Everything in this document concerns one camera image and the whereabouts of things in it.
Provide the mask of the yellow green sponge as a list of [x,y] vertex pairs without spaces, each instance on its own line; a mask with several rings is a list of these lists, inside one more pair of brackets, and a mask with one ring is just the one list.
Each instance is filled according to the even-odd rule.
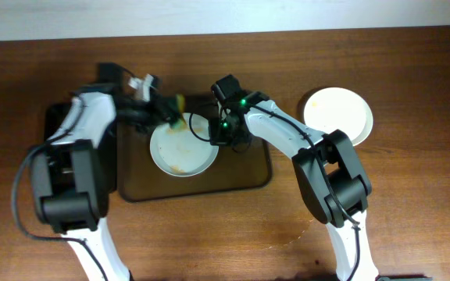
[[172,130],[183,130],[187,127],[187,122],[183,117],[185,110],[185,97],[182,94],[176,94],[168,101],[170,109],[170,128]]

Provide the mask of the light green top plate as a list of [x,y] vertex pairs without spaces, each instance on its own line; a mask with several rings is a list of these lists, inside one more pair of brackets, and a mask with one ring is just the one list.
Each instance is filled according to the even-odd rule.
[[218,155],[219,148],[204,141],[209,134],[209,121],[198,115],[183,114],[187,127],[172,130],[169,124],[155,128],[149,151],[153,162],[171,176],[189,177],[203,173]]

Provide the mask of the pale green plate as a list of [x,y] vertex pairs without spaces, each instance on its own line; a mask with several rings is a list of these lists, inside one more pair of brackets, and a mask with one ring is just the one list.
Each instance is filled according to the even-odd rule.
[[302,107],[306,126],[324,133],[344,132],[352,142],[365,125],[365,104],[360,95],[342,87],[325,87],[311,94]]

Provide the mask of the pink white plate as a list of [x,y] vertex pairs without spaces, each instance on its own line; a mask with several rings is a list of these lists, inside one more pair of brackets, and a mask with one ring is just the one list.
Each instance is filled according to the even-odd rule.
[[365,104],[365,113],[365,125],[361,133],[354,140],[352,140],[352,144],[354,147],[361,144],[371,134],[373,129],[373,113],[368,104]]

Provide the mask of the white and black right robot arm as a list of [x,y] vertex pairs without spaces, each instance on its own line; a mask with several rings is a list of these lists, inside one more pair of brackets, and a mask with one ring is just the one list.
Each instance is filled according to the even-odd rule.
[[252,135],[291,160],[305,206],[329,233],[337,278],[377,280],[366,233],[372,187],[348,136],[340,130],[324,133],[307,127],[259,91],[213,94],[220,107],[220,144]]

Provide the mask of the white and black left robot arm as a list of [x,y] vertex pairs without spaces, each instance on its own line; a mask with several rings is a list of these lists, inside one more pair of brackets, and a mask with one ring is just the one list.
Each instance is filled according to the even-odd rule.
[[151,95],[148,100],[101,92],[78,94],[57,131],[30,156],[30,181],[39,220],[53,241],[73,249],[90,280],[131,280],[107,223],[116,186],[116,160],[105,156],[107,132],[121,121],[149,129],[183,122],[185,99]]

